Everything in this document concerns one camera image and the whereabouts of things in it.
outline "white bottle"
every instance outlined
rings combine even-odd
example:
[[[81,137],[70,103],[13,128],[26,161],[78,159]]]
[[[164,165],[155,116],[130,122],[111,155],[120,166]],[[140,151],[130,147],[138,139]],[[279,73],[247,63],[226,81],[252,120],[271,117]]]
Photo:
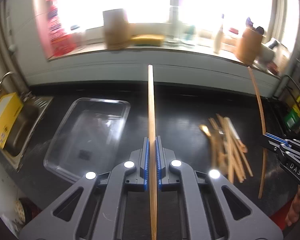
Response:
[[[221,41],[223,39],[223,17],[224,17],[224,15],[222,15],[222,22],[221,22],[220,29],[218,30],[217,34],[214,37],[214,41],[213,41],[213,52],[214,53],[219,53],[219,51],[220,51]]]

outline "human hand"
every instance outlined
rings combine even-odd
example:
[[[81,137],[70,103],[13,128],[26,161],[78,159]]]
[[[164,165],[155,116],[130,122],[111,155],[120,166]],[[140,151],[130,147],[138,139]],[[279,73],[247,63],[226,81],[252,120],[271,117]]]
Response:
[[[300,185],[298,185],[297,194],[292,201],[289,212],[285,219],[288,227],[298,221],[299,213],[300,213]]]

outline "transparent plastic tray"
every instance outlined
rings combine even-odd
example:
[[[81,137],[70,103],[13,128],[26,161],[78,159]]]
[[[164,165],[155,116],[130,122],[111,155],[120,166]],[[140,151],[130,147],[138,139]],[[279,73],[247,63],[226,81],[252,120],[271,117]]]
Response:
[[[74,101],[52,138],[43,161],[45,168],[70,182],[88,171],[111,171],[129,109],[126,101]]]

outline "window sill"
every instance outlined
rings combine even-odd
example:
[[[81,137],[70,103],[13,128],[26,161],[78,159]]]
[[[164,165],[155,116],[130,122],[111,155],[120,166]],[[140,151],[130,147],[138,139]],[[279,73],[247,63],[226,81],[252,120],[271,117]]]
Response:
[[[131,45],[123,50],[174,50],[174,51],[178,51],[178,52],[183,52],[183,53],[199,53],[199,54],[205,54],[207,56],[211,56],[211,57],[219,57],[222,60],[226,60],[226,61],[230,61],[233,63],[237,63],[239,65],[243,65],[245,67],[248,67],[248,65],[246,65],[245,63],[241,62],[240,60],[238,60],[236,58],[236,56],[232,53],[229,52],[227,50],[223,50],[221,49],[220,52],[214,53],[212,48],[210,47],[210,44],[212,42],[212,40],[208,40],[208,39],[202,39],[201,40],[201,44],[205,43],[207,44],[206,46],[204,45],[196,45],[196,46],[188,46],[186,44],[179,44],[177,47],[170,47],[167,43],[164,43],[161,47],[157,47],[157,46],[134,46]],[[96,52],[105,52],[105,51],[109,51],[109,52],[120,52],[122,50],[108,50],[106,48],[106,44],[103,43],[95,43],[95,44],[89,44],[89,45],[85,45],[83,48],[79,47],[78,49],[75,49],[67,54],[64,54],[62,56],[59,57],[55,57],[52,56],[48,59],[48,62],[53,61],[53,60],[57,60],[57,59],[61,59],[61,58],[65,58],[65,57],[70,57],[70,56],[74,56],[74,55],[79,55],[79,54],[88,54],[88,53],[96,53]],[[261,71],[263,73],[266,73],[268,75],[271,75],[277,79],[280,79],[279,76],[276,76],[274,74],[272,74],[270,71],[266,70],[262,70],[260,68],[258,68],[255,64],[252,66],[253,69],[256,69],[258,71]]]

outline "triangular cutout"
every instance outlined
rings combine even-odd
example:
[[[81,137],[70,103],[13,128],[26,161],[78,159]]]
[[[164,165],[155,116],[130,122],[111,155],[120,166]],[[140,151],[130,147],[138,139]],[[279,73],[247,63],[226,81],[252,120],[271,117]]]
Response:
[[[70,195],[70,197],[68,197],[60,206],[58,206],[54,210],[53,215],[66,222],[69,222],[73,215],[74,209],[78,204],[82,192],[83,187],[79,187]]]
[[[234,220],[240,220],[251,214],[251,210],[227,186],[223,186],[221,189]]]

